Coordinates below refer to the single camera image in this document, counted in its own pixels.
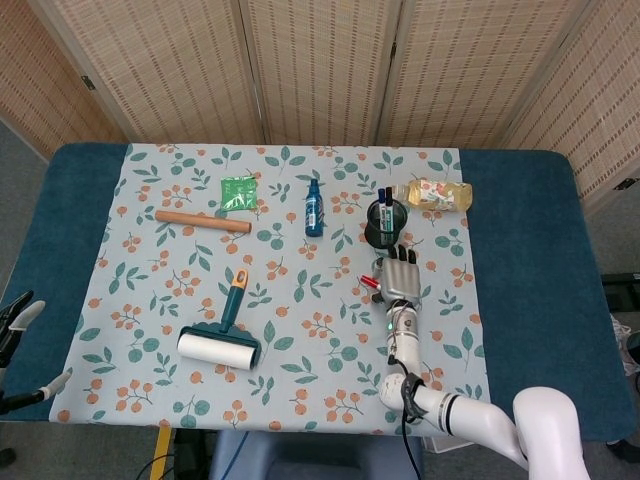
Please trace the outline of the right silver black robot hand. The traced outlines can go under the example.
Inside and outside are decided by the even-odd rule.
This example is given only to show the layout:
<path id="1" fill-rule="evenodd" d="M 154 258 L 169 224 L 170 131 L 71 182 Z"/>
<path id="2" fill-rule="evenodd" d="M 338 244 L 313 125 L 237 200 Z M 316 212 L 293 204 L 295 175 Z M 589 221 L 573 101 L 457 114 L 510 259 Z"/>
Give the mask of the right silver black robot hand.
<path id="1" fill-rule="evenodd" d="M 380 286 L 372 296 L 375 303 L 392 304 L 402 300 L 418 305 L 421 301 L 420 270 L 416 253 L 403 245 L 390 246 L 386 257 L 373 264 L 373 279 Z"/>

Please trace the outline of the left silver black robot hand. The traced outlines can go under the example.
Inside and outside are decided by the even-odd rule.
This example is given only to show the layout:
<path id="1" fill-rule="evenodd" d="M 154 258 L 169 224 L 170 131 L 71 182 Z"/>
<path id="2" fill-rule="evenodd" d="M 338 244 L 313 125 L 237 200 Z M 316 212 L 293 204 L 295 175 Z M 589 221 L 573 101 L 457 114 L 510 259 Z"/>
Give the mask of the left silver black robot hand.
<path id="1" fill-rule="evenodd" d="M 29 304 L 33 295 L 34 292 L 28 290 L 1 309 L 1 382 L 4 382 L 6 372 L 23 333 L 46 306 L 46 302 L 43 300 Z M 6 397 L 4 390 L 1 390 L 1 414 L 6 415 L 12 411 L 48 400 L 64 389 L 71 376 L 71 372 L 63 372 L 49 384 L 30 393 Z"/>

